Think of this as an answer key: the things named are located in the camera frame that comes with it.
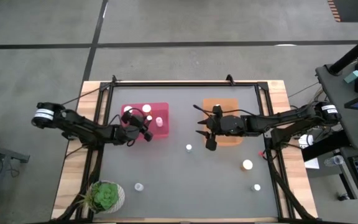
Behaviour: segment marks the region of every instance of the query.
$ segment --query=metal pole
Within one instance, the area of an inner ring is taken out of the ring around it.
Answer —
[[[328,71],[332,75],[339,76],[340,74],[338,73],[357,58],[358,58],[358,44],[355,47],[353,47],[352,50],[346,53],[341,59],[339,59],[332,66],[330,66],[328,68]]]

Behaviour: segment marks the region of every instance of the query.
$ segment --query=white label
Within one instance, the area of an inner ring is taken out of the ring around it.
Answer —
[[[54,115],[55,114],[55,112],[53,112],[53,111],[51,111],[51,110],[47,110],[47,109],[38,109],[37,111],[36,111],[36,113],[47,113],[47,114],[50,114],[50,115]]]
[[[335,110],[335,109],[330,109],[330,110],[327,110],[327,112],[328,112],[328,113],[338,113],[338,111],[337,111],[337,110]]]
[[[328,109],[336,109],[336,107],[334,105],[327,105],[327,106],[322,106],[321,107],[322,110],[328,110]]]
[[[35,118],[47,118],[49,120],[53,120],[53,116],[47,115],[47,114],[43,114],[43,113],[36,113],[34,115]]]

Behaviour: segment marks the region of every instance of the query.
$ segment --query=pink tray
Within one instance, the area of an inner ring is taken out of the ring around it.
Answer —
[[[148,113],[143,112],[146,116],[151,115],[153,117],[152,122],[149,125],[149,131],[153,133],[153,139],[166,138],[169,135],[169,118],[168,118],[168,103],[133,103],[121,106],[121,115],[124,114],[124,108],[131,106],[142,110],[143,105],[150,105],[152,110]],[[132,110],[132,114],[140,115],[137,110]],[[163,121],[162,127],[158,127],[155,119],[161,117]],[[143,134],[140,134],[137,140],[143,139]]]

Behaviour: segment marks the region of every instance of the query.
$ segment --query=orange warning tape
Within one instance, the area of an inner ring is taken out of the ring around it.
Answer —
[[[327,0],[327,1],[328,1],[328,6],[329,6],[330,10],[333,13],[335,21],[340,22],[341,17],[339,16],[339,13],[338,13],[338,10],[336,9],[334,1],[333,0]]]

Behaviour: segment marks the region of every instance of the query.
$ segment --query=teal object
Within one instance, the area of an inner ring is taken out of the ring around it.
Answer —
[[[358,78],[358,71],[353,71],[352,73],[350,73],[346,78],[344,78],[346,83],[351,83],[354,80],[356,80],[356,78]]]

